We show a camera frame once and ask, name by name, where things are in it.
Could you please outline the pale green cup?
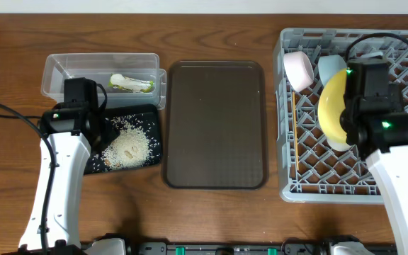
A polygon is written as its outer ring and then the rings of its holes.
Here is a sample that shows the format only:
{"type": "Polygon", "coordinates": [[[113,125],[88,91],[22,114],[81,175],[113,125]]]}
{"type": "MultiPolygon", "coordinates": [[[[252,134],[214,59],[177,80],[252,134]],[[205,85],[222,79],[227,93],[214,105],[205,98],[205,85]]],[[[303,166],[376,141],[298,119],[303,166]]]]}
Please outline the pale green cup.
{"type": "Polygon", "coordinates": [[[329,138],[327,138],[327,143],[333,150],[338,152],[345,152],[351,148],[351,145],[348,145],[345,142],[337,142],[329,138]]]}

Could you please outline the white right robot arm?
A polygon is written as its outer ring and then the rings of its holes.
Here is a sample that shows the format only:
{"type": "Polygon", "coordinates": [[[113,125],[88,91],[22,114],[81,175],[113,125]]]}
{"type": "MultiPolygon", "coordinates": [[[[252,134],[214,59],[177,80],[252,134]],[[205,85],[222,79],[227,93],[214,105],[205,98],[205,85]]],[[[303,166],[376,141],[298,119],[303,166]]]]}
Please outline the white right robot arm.
{"type": "Polygon", "coordinates": [[[408,254],[408,113],[381,59],[347,63],[341,126],[378,185],[398,254],[408,254]]]}

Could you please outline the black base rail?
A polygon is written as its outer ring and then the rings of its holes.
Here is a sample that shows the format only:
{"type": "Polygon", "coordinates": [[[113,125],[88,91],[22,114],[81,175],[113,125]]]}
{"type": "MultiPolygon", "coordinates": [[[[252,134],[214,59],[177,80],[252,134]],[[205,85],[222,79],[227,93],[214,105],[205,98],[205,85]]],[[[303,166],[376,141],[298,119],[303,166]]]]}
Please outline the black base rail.
{"type": "Polygon", "coordinates": [[[85,254],[127,255],[305,255],[305,254],[386,254],[394,255],[394,245],[362,245],[353,236],[340,236],[309,243],[289,238],[282,243],[206,244],[144,242],[132,243],[119,234],[105,234],[82,246],[85,254]]]}

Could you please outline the light blue bowl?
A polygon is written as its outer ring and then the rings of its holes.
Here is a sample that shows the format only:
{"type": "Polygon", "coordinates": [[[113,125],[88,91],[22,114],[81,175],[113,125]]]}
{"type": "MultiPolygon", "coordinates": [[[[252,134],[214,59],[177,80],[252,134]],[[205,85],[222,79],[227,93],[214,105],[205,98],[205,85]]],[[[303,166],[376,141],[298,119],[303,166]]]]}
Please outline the light blue bowl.
{"type": "Polygon", "coordinates": [[[347,65],[342,56],[328,55],[319,58],[317,67],[321,83],[326,86],[328,81],[339,71],[346,69],[347,65]]]}

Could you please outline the dark brown serving tray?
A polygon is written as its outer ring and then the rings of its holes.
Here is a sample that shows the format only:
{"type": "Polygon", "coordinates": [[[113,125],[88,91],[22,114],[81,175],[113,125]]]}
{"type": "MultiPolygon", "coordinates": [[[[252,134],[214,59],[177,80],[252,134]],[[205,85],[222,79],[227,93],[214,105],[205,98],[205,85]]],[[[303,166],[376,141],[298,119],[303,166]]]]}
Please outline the dark brown serving tray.
{"type": "Polygon", "coordinates": [[[169,69],[162,177],[171,188],[256,190],[268,179],[265,79],[253,61],[169,69]]]}

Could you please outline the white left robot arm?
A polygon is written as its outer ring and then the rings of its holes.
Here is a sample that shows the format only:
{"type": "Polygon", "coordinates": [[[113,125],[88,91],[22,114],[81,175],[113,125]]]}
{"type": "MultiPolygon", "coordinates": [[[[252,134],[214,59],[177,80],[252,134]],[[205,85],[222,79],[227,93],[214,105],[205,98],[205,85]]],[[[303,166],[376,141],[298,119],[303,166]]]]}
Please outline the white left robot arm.
{"type": "Polygon", "coordinates": [[[17,254],[81,254],[78,217],[88,159],[119,132],[104,117],[101,84],[86,78],[64,82],[64,100],[43,113],[35,131],[41,166],[33,209],[17,254]]]}

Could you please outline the food wrapper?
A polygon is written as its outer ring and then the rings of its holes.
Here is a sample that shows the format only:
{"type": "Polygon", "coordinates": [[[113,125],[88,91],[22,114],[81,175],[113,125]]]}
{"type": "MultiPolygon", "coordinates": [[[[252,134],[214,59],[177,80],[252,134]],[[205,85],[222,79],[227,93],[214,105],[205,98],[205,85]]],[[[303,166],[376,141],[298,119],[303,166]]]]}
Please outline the food wrapper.
{"type": "Polygon", "coordinates": [[[153,81],[134,79],[122,74],[112,74],[108,85],[131,93],[149,93],[154,88],[153,81]]]}

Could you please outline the yellow plate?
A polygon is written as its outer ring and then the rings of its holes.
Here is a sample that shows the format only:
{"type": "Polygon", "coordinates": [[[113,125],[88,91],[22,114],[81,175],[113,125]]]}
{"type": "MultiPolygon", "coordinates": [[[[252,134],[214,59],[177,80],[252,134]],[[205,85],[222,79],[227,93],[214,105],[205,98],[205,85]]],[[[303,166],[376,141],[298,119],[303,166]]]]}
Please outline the yellow plate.
{"type": "Polygon", "coordinates": [[[322,132],[331,140],[345,143],[347,134],[342,128],[340,117],[346,106],[347,69],[338,71],[325,85],[318,102],[318,121],[322,132]]]}

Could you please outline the grey dishwasher rack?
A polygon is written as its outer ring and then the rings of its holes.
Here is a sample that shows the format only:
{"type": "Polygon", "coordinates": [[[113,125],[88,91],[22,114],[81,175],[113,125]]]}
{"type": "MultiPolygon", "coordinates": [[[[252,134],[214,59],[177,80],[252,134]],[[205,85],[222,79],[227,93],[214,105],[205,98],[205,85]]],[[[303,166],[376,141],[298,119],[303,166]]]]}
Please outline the grey dishwasher rack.
{"type": "Polygon", "coordinates": [[[290,203],[381,204],[373,177],[356,147],[338,152],[327,143],[318,121],[322,92],[318,60],[327,55],[351,58],[381,52],[389,67],[390,81],[399,84],[408,113],[408,46],[394,38],[368,38],[366,29],[286,28],[273,51],[277,105],[279,194],[290,203]],[[293,88],[285,74],[283,56],[302,51],[314,72],[311,86],[295,93],[299,172],[295,169],[292,115],[293,88]]]}

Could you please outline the wooden chopstick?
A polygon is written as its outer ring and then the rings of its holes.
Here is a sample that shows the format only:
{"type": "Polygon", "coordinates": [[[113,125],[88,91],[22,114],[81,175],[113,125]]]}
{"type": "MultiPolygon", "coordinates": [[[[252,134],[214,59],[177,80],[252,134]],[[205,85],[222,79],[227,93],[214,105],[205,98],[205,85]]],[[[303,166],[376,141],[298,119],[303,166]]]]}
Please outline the wooden chopstick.
{"type": "Polygon", "coordinates": [[[293,115],[293,133],[294,133],[294,150],[295,150],[295,169],[297,172],[300,170],[300,159],[298,154],[298,134],[297,134],[297,114],[296,114],[296,106],[295,106],[295,92],[292,91],[292,115],[293,115]]]}

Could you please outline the clear plastic waste bin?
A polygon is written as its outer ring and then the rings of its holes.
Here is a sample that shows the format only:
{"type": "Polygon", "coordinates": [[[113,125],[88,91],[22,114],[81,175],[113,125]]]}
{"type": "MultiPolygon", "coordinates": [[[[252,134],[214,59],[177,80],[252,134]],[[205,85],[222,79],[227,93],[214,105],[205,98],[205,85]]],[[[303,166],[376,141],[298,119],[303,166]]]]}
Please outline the clear plastic waste bin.
{"type": "Polygon", "coordinates": [[[98,102],[108,99],[108,108],[152,104],[166,105],[166,71],[159,67],[155,53],[67,53],[49,55],[45,62],[41,93],[56,102],[64,101],[64,81],[87,78],[104,86],[98,102]],[[149,93],[131,93],[108,85],[112,74],[154,82],[149,93]]]}

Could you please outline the pink bowl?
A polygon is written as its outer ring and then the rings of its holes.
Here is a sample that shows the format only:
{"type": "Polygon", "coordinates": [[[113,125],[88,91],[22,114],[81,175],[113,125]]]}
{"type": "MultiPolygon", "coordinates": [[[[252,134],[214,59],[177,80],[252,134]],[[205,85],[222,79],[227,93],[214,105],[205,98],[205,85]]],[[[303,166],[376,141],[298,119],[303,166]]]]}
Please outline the pink bowl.
{"type": "Polygon", "coordinates": [[[308,56],[302,52],[284,54],[283,64],[287,79],[295,92],[300,93],[313,84],[314,72],[308,56]]]}

